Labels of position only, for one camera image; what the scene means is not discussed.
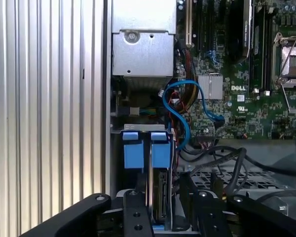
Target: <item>wire bundle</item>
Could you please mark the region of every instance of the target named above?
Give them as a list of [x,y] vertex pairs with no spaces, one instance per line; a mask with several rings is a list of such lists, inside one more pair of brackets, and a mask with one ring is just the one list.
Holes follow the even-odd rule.
[[[189,78],[195,82],[198,82],[198,77],[196,74],[195,65],[193,62],[193,56],[191,52],[185,48],[185,43],[181,43],[179,40],[176,43],[176,48],[179,50],[180,55],[183,60],[183,65],[186,71],[186,78]],[[192,104],[195,102],[198,96],[198,88],[192,84],[186,84],[184,92],[182,94],[182,103],[185,105],[184,107],[182,104],[178,104],[176,106],[176,110],[179,111],[180,114],[184,114]]]
[[197,82],[195,82],[193,80],[184,80],[184,81],[178,81],[176,83],[169,85],[165,89],[163,96],[162,96],[163,105],[171,114],[175,115],[180,120],[180,122],[183,124],[184,130],[185,130],[185,138],[184,138],[183,142],[177,147],[178,150],[182,150],[189,142],[190,137],[191,137],[190,128],[189,128],[189,124],[187,123],[187,121],[175,109],[170,107],[169,103],[166,100],[166,95],[167,95],[167,92],[169,91],[169,89],[183,85],[183,84],[193,84],[199,89],[199,91],[201,92],[201,95],[202,95],[202,105],[203,105],[204,113],[211,121],[213,121],[213,122],[224,121],[223,116],[217,116],[214,113],[207,110],[203,90]]
[[139,110],[140,114],[147,114],[147,115],[156,115],[157,111],[156,108],[145,108]]

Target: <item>black cable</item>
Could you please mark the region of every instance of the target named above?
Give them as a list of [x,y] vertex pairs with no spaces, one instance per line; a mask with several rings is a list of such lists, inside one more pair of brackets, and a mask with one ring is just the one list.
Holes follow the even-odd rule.
[[236,156],[239,155],[239,153],[241,152],[242,148],[240,149],[236,149],[235,151],[223,156],[222,158],[215,160],[215,161],[211,161],[205,164],[201,164],[198,165],[197,167],[195,167],[194,170],[191,171],[190,175],[193,176],[195,175],[197,172],[199,172],[200,170],[204,169],[204,168],[208,168],[208,167],[214,167],[217,166],[219,164],[223,164],[226,163],[227,161],[230,161],[231,159],[235,158]]
[[296,190],[284,190],[279,192],[273,192],[259,197],[257,202],[264,202],[272,197],[296,197]]
[[[223,157],[223,155],[219,155],[219,154],[215,154],[215,153],[213,153],[213,157],[214,157],[214,159],[217,159],[217,158],[215,158],[215,157]],[[236,194],[237,192],[239,192],[239,191],[243,188],[243,186],[245,186],[245,184],[246,184],[246,182],[247,182],[247,180],[248,180],[249,170],[248,170],[247,166],[246,166],[244,163],[242,163],[241,166],[242,166],[242,167],[244,168],[244,170],[245,170],[245,177],[243,178],[241,184],[240,184],[239,187],[236,189],[236,191],[234,192],[234,194]]]
[[245,159],[246,154],[247,154],[247,150],[245,148],[241,148],[241,151],[239,152],[238,158],[236,160],[235,167],[233,169],[231,179],[227,184],[227,186],[224,188],[226,195],[233,194],[233,191],[236,189],[241,166],[242,166],[243,160]]
[[188,155],[191,156],[197,156],[199,155],[203,150],[199,149],[199,150],[193,150],[193,151],[189,151],[188,149],[186,149],[185,147],[182,149],[185,153],[187,153]]
[[237,193],[237,192],[239,192],[242,188],[243,188],[243,186],[245,186],[245,184],[246,184],[246,182],[247,182],[247,180],[248,180],[248,176],[249,176],[249,171],[248,171],[248,168],[247,168],[247,166],[244,164],[244,163],[242,163],[242,167],[245,169],[245,177],[244,177],[244,179],[242,180],[242,182],[241,182],[241,184],[239,185],[239,187],[236,189],[236,191],[234,192],[235,194]]
[[[214,158],[215,161],[217,161],[217,157],[216,157],[215,152],[213,153],[213,158]],[[221,169],[221,167],[219,166],[219,164],[217,165],[217,168],[218,168],[219,172],[221,173],[221,176],[224,176],[224,174],[223,174],[223,172],[222,172],[222,169]]]
[[[230,147],[230,146],[216,146],[216,147],[212,147],[212,148],[206,150],[200,156],[202,158],[202,157],[204,157],[205,155],[207,155],[210,152],[219,151],[219,150],[226,150],[226,151],[231,151],[231,152],[237,151],[236,148]],[[267,165],[264,165],[264,164],[261,164],[261,163],[255,161],[254,159],[250,158],[248,155],[245,156],[245,159],[248,162],[250,162],[251,164],[259,167],[260,169],[264,169],[264,170],[267,170],[267,171],[270,171],[270,172],[273,172],[273,173],[284,174],[284,175],[296,177],[296,171],[286,170],[286,169],[279,169],[279,168],[274,168],[274,167],[271,167],[271,166],[267,166]]]

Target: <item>ribbed metal surface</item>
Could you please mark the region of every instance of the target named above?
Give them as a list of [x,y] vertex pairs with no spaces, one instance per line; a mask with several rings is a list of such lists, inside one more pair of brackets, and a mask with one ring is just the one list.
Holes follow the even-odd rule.
[[0,0],[0,237],[102,191],[102,33],[103,0]]

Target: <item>pcie slot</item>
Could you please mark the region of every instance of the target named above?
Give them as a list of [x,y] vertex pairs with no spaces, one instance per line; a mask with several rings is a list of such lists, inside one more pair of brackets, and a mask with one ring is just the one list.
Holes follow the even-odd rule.
[[192,46],[192,9],[193,9],[193,0],[186,0],[185,43],[187,46]]
[[214,48],[214,24],[215,24],[215,7],[214,0],[208,0],[206,10],[206,22],[205,22],[205,39],[204,39],[204,53],[207,53]]
[[199,0],[193,5],[192,43],[194,48],[200,52],[202,50],[202,24],[203,24],[203,1]]

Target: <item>green circuit board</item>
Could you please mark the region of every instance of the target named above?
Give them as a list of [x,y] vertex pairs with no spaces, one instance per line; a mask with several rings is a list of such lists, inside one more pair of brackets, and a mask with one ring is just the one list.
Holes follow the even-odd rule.
[[[262,1],[263,4],[276,6],[279,11],[272,20],[271,37],[275,37],[280,32],[284,37],[296,36],[296,22],[294,24],[283,24],[286,5],[295,4],[296,1],[269,0]],[[292,19],[296,13],[290,13],[288,17]],[[208,100],[207,108],[217,115],[223,115],[225,125],[235,126],[237,130],[246,134],[248,139],[296,139],[296,114],[289,113],[284,93],[280,89],[275,89],[272,85],[271,95],[252,92],[253,65],[262,67],[263,63],[258,56],[248,58],[241,64],[233,65],[226,55],[226,49],[218,48],[217,35],[227,37],[228,32],[224,25],[215,25],[214,50],[216,51],[216,61],[204,56],[204,53],[194,52],[194,63],[198,75],[208,75],[208,73],[219,73],[223,76],[223,97],[222,100]],[[253,45],[262,41],[258,36],[253,36]],[[281,60],[276,62],[279,70]],[[262,80],[260,73],[254,74],[255,80]],[[292,108],[296,108],[296,89],[287,91],[287,97]],[[189,110],[191,117],[192,136],[203,134],[212,136],[215,134],[213,123],[206,118],[203,113],[201,100],[197,100]],[[222,139],[235,138],[237,132],[226,131],[220,134]]]

